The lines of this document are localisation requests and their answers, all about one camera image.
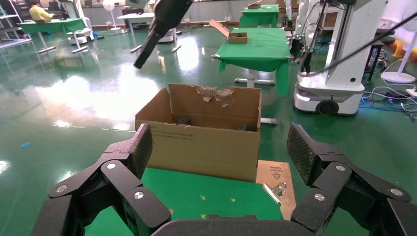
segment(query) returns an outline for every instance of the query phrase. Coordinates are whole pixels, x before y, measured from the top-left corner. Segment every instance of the green cloth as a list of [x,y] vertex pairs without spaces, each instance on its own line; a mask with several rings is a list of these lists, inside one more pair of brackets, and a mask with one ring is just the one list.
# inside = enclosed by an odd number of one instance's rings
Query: green cloth
[[36,23],[35,21],[25,22],[20,24],[23,32],[25,33],[37,33],[37,32],[57,32],[62,31],[64,33],[74,32],[82,30],[86,26],[81,19],[67,19],[67,20],[52,20],[48,23]]
[[228,41],[223,43],[216,53],[220,60],[219,72],[223,72],[228,64],[257,71],[276,71],[275,78],[279,95],[286,96],[289,85],[288,59],[291,54],[285,31],[278,28],[240,28],[232,32],[246,32],[248,42],[245,44],[229,44]]
[[258,9],[244,9],[240,18],[240,27],[271,25],[277,27],[278,4],[261,5]]
[[[256,215],[258,220],[282,220],[280,205],[260,184],[147,168],[144,187],[173,211],[172,220]],[[87,236],[131,236],[112,208],[102,211],[87,227]]]

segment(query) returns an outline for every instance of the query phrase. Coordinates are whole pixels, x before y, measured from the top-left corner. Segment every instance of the green floor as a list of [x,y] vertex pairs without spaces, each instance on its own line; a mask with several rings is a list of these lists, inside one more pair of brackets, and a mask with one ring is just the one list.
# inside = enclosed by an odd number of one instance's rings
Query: green floor
[[[136,55],[129,53],[133,44],[128,33],[95,41],[82,55],[71,54],[73,47],[62,34],[45,36],[57,49],[39,57],[30,44],[2,51],[0,236],[28,235],[48,189],[94,163],[108,144],[132,137],[135,113],[168,83],[222,89],[246,76],[247,70],[234,66],[217,73],[218,62],[211,55],[224,41],[217,30],[183,32],[176,54],[171,45],[158,45],[142,70],[133,67]],[[137,32],[138,42],[147,33]],[[38,38],[33,41],[40,49]],[[315,67],[323,64],[325,53],[321,49]],[[359,167],[417,196],[416,124],[402,113],[372,109],[359,109],[351,118],[297,113],[292,107],[297,65],[290,67],[290,95],[280,97],[275,87],[258,86],[263,89],[262,116],[278,120],[276,127],[261,127],[260,159],[291,162],[287,133],[292,124],[301,124],[314,139],[340,146]],[[260,77],[274,79],[274,73],[261,72]],[[367,89],[383,84],[376,75]],[[26,142],[30,146],[21,148]],[[308,187],[292,164],[291,172],[300,201]],[[121,224],[107,220],[104,227]],[[324,235],[353,234],[367,235],[338,210]]]

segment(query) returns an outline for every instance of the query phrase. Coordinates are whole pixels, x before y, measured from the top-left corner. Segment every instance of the yellow shirt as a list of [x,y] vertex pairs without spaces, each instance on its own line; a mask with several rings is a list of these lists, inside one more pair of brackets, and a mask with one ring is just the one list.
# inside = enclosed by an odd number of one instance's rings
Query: yellow shirt
[[39,7],[37,5],[33,5],[32,8],[29,10],[30,16],[32,16],[32,20],[38,21],[38,20],[49,20],[54,15],[49,14],[46,12],[42,7]]

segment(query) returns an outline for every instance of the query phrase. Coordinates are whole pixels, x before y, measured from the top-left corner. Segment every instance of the textured fingertip pad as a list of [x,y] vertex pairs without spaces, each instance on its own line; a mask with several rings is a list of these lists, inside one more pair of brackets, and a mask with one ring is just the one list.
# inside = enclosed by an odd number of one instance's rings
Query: textured fingertip pad
[[298,173],[307,185],[316,157],[316,154],[308,145],[309,140],[311,140],[311,137],[301,125],[291,126],[287,139],[287,151]]
[[138,179],[141,179],[152,154],[153,139],[149,124],[142,124],[131,139],[128,165]]

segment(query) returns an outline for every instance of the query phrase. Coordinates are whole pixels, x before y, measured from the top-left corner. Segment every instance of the power strip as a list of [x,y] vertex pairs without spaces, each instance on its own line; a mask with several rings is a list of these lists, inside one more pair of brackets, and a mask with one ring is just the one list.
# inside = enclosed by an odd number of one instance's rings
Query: power strip
[[409,88],[406,89],[406,92],[413,97],[417,97],[417,89]]

